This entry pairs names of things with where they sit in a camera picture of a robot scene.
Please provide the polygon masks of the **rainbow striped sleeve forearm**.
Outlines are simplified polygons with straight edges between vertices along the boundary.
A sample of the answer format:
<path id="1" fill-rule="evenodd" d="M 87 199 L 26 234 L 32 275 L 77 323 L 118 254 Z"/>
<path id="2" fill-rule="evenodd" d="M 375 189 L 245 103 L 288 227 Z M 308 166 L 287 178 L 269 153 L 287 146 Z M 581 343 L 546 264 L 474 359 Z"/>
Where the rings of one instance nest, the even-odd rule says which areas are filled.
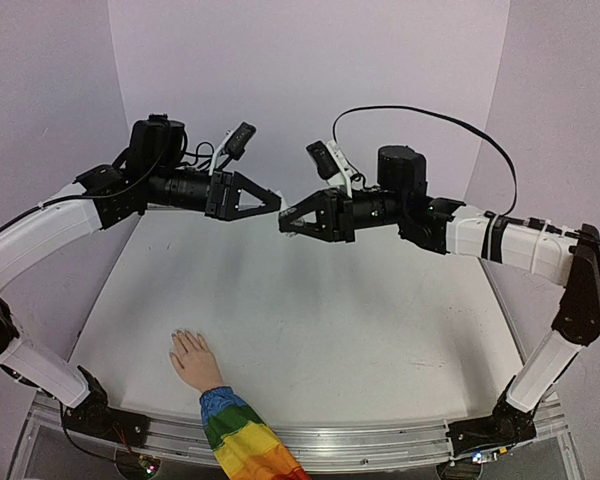
<path id="1" fill-rule="evenodd" d="M 207 441 L 228 479 L 310 477 L 275 432 L 232 388 L 204 392 L 200 407 Z"/>

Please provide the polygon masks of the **clear nail polish bottle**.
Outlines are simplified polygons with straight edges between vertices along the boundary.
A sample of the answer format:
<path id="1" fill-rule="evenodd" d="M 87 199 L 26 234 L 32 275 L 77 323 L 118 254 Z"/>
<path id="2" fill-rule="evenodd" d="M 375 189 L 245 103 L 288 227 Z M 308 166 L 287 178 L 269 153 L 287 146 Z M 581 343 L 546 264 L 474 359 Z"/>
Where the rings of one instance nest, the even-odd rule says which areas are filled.
<path id="1" fill-rule="evenodd" d="M 279 215 L 280 232 L 287 237 L 304 234 L 307 223 L 296 207 L 290 207 L 286 215 Z"/>

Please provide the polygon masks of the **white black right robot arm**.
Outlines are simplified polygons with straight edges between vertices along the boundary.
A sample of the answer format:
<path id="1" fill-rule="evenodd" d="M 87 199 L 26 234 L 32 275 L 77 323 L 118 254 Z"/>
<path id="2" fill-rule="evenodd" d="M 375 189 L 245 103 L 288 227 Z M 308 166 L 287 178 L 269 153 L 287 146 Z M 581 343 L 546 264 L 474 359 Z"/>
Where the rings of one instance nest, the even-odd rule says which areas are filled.
<path id="1" fill-rule="evenodd" d="M 377 186 L 355 190 L 352 167 L 336 142 L 307 151 L 328 184 L 283 207 L 279 230 L 325 242 L 352 242 L 361 229 L 396 225 L 401 239 L 442 255 L 470 256 L 514 267 L 564 289 L 550 331 L 508 383 L 492 413 L 449 425 L 454 457 L 512 447 L 536 435 L 544 394 L 579 352 L 600 336 L 600 235 L 588 224 L 558 227 L 516 219 L 463 201 L 427 194 L 426 159 L 408 146 L 378 151 Z"/>

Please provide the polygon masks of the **mannequin hand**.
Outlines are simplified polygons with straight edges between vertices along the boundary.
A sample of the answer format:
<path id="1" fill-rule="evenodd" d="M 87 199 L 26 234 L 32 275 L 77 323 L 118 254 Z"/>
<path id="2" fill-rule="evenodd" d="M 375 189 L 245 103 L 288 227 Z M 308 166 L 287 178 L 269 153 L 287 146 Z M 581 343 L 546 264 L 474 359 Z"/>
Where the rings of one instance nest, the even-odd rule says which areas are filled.
<path id="1" fill-rule="evenodd" d="M 199 333 L 177 330 L 169 356 L 180 379 L 201 394 L 226 387 L 216 357 Z"/>

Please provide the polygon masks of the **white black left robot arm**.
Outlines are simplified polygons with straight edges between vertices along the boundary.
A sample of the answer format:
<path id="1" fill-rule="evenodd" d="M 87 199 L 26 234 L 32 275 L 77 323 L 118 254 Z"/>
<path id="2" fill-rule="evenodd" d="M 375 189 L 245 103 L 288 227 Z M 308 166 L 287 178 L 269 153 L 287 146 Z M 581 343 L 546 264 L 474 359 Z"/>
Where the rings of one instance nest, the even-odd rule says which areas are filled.
<path id="1" fill-rule="evenodd" d="M 255 132 L 247 123 L 229 131 L 208 155 L 207 169 L 197 170 L 183 162 L 188 147 L 184 124 L 151 114 L 134 124 L 128 147 L 113 163 L 77 176 L 54 197 L 0 227 L 0 369 L 58 401 L 65 429 L 141 447 L 150 420 L 111 407 L 105 389 L 88 370 L 36 344 L 12 315 L 2 291 L 63 247 L 142 215 L 151 204 L 226 222 L 279 210 L 279 195 L 226 171 L 219 160 L 239 159 Z"/>

